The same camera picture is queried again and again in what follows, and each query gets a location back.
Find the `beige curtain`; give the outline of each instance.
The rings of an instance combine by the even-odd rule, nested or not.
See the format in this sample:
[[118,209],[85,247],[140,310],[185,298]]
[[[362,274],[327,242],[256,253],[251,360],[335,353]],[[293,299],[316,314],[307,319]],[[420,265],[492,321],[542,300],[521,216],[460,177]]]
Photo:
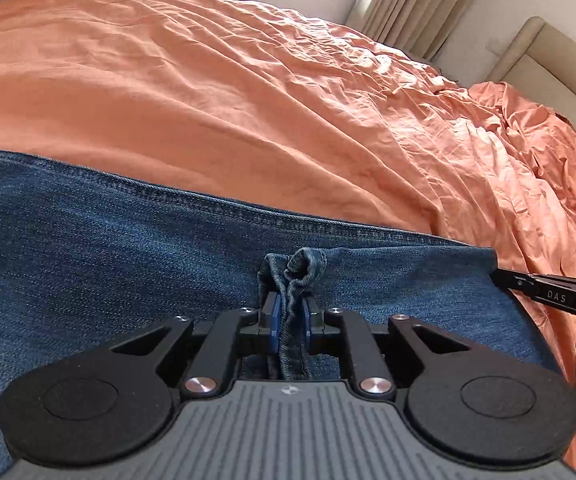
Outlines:
[[357,0],[347,25],[379,43],[430,59],[471,0]]

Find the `blue denim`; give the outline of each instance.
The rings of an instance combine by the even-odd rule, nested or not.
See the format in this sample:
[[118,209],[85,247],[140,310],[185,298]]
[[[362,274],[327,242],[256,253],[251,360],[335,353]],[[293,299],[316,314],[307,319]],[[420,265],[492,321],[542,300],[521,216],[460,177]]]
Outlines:
[[[0,393],[114,335],[260,305],[270,288],[282,300],[278,366],[251,359],[249,376],[338,376],[303,353],[294,312],[306,287],[324,308],[372,322],[403,312],[556,369],[520,304],[492,284],[495,267],[487,248],[0,152]],[[0,433],[0,473],[10,463]]]

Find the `orange duvet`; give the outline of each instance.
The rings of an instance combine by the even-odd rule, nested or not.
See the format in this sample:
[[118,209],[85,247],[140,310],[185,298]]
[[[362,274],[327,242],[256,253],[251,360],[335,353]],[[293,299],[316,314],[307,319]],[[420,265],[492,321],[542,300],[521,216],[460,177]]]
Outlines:
[[[225,0],[0,2],[0,149],[494,247],[576,276],[576,134],[340,25]],[[568,377],[576,319],[524,299]],[[576,440],[568,462],[576,468]]]

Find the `headboard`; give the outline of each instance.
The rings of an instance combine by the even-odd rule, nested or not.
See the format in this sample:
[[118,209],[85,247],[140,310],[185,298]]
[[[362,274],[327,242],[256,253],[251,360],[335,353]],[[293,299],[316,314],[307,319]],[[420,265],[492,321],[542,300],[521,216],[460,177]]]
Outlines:
[[533,16],[523,25],[488,80],[510,83],[554,108],[576,130],[576,43],[543,18]]

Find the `metal screw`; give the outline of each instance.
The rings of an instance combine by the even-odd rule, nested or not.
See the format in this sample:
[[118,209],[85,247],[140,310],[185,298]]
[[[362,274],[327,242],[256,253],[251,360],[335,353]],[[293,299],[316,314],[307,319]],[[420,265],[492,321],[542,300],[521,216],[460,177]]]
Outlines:
[[208,394],[217,387],[217,383],[209,377],[192,377],[185,382],[184,386],[189,392]]
[[369,377],[362,380],[359,387],[369,394],[384,394],[392,388],[392,383],[383,377]]

